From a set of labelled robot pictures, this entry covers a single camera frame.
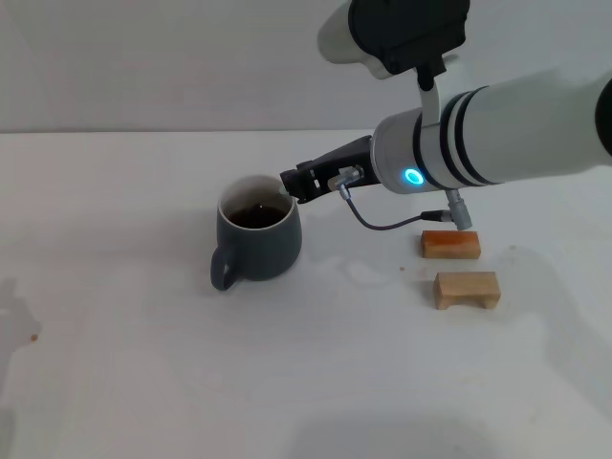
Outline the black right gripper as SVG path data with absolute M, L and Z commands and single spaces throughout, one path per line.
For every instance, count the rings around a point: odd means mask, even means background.
M 299 204 L 307 204 L 330 193 L 329 180 L 346 167 L 363 171 L 363 176 L 351 187 L 379 184 L 371 161 L 371 140 L 371 136 L 361 137 L 314 160 L 298 164 L 295 169 L 283 171 L 280 179 L 285 190 Z

